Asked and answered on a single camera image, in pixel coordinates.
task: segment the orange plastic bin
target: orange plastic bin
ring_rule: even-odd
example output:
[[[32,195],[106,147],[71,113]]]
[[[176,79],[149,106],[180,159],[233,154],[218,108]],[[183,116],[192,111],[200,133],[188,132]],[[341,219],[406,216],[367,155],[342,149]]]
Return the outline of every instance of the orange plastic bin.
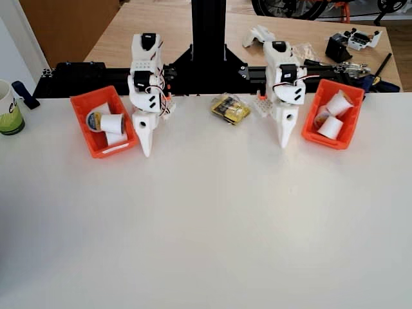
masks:
[[[338,117],[339,120],[343,121],[343,126],[337,139],[331,140],[330,138],[320,135],[317,132],[317,129],[314,126],[314,119],[319,107],[326,105],[340,89],[350,97],[353,107],[350,108],[341,118]],[[312,107],[310,108],[309,114],[306,117],[306,121],[303,126],[303,137],[312,142],[334,149],[348,148],[355,132],[359,113],[361,112],[364,94],[364,90],[360,88],[347,86],[326,79],[321,80],[319,87],[317,88],[314,101],[312,102]]]
[[[133,128],[133,123],[124,108],[115,87],[108,86],[83,95],[77,95],[76,97],[71,97],[70,101],[75,110],[77,120],[79,121],[80,128],[82,129],[84,139],[86,140],[92,157],[105,158],[137,145],[137,136]],[[112,114],[124,115],[125,132],[127,134],[126,141],[111,146],[108,146],[108,141],[106,140],[104,132],[91,132],[86,125],[86,117],[88,113],[93,108],[106,102],[109,104],[109,109]]]

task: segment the white robotic arm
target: white robotic arm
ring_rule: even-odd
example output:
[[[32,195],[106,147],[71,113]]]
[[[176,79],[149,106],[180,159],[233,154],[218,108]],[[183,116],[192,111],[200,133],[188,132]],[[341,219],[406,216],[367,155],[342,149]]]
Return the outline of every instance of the white robotic arm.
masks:
[[[136,107],[132,115],[133,126],[146,157],[150,156],[153,130],[159,117],[167,109],[163,93],[165,86],[162,63],[162,42],[154,33],[136,34],[133,37],[130,75],[127,78],[130,101]]]
[[[304,104],[306,68],[293,55],[289,42],[265,42],[263,51],[268,62],[266,68],[267,96],[272,105],[272,117],[282,148],[288,144],[296,125],[299,106]]]

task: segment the white mug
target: white mug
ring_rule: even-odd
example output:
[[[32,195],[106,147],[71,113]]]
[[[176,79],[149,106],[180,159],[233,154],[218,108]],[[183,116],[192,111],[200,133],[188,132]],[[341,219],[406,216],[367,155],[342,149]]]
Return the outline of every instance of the white mug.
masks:
[[[0,79],[0,133],[14,135],[23,128],[24,119],[13,96],[12,85]]]

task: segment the white tabletop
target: white tabletop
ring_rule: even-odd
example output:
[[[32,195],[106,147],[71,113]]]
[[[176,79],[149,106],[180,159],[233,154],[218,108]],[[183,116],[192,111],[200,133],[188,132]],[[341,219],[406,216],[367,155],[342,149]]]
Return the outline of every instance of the white tabletop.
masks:
[[[0,308],[411,308],[412,94],[369,95],[345,151],[301,137],[312,97],[284,150],[269,118],[181,98],[148,159],[92,159],[68,100],[23,110]]]

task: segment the wall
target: wall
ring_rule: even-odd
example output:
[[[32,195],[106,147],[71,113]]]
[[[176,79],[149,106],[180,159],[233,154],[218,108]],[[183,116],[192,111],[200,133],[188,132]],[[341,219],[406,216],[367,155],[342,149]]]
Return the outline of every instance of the wall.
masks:
[[[0,18],[3,20],[13,44],[37,82],[48,63],[27,21],[19,0],[0,0]]]
[[[27,90],[33,93],[36,83],[2,18],[0,18],[0,46],[0,79],[10,83],[20,80]]]

